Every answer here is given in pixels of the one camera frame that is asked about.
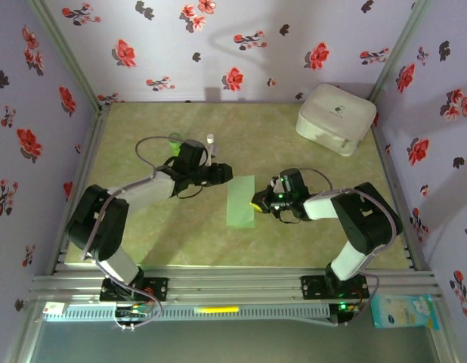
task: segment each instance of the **table surface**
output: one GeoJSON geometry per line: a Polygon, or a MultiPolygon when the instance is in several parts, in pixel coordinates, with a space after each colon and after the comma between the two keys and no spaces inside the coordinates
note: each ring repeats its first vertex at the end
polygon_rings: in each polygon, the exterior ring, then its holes
{"type": "MultiPolygon", "coordinates": [[[[125,185],[150,174],[135,155],[135,144],[149,135],[179,132],[206,142],[215,135],[218,163],[233,174],[254,175],[255,190],[288,168],[311,167],[326,174],[334,188],[371,182],[392,205],[372,133],[351,157],[342,157],[295,131],[299,104],[121,103],[111,107],[89,184],[125,185]]],[[[140,152],[155,165],[172,155],[167,141],[152,140],[140,152]]],[[[320,176],[303,172],[311,193],[325,191],[320,176]]],[[[195,187],[185,191],[195,191],[195,187]]],[[[123,249],[143,266],[325,267],[341,251],[346,235],[337,219],[285,225],[272,215],[255,214],[254,228],[227,227],[227,185],[205,188],[198,196],[171,198],[128,217],[123,249]]],[[[71,245],[66,262],[79,262],[71,245]]],[[[370,263],[370,268],[406,268],[401,239],[370,263]]]]}

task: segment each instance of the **yellow object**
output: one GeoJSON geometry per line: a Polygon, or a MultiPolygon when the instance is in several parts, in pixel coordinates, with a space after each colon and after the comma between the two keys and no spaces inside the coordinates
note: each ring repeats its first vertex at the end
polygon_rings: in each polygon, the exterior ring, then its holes
{"type": "Polygon", "coordinates": [[[261,207],[260,207],[260,206],[258,206],[257,204],[254,204],[254,203],[252,203],[252,202],[250,202],[249,204],[250,204],[251,206],[253,206],[253,207],[254,207],[254,209],[255,209],[256,211],[258,211],[258,212],[262,212],[262,209],[261,209],[261,207]]]}
{"type": "Polygon", "coordinates": [[[196,312],[201,312],[203,314],[215,314],[219,312],[239,312],[240,308],[238,306],[216,306],[214,308],[196,308],[196,312]]]}

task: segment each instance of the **blue package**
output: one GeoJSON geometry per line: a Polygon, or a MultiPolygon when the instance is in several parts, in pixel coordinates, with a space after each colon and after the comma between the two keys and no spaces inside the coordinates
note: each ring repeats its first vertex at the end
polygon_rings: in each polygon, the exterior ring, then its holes
{"type": "Polygon", "coordinates": [[[437,315],[430,295],[376,294],[371,301],[375,327],[430,327],[438,330],[437,315]]]}

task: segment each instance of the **purple wall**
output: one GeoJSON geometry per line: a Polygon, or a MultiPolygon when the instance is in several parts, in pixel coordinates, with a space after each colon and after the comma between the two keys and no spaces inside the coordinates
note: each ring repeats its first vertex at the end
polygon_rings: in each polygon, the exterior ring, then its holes
{"type": "Polygon", "coordinates": [[[435,0],[378,101],[419,240],[467,357],[467,0],[435,0]]]}
{"type": "Polygon", "coordinates": [[[80,158],[76,145],[85,141],[93,109],[24,0],[0,2],[0,70],[8,77],[0,77],[0,361],[5,361],[32,277],[46,273],[54,252],[67,183],[80,158]]]}

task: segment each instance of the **white box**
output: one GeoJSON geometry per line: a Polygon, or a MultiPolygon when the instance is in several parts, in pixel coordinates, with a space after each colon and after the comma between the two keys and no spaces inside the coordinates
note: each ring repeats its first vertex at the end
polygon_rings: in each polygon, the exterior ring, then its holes
{"type": "Polygon", "coordinates": [[[300,136],[349,157],[370,129],[375,115],[373,103],[323,83],[299,110],[295,130],[300,136]]]}

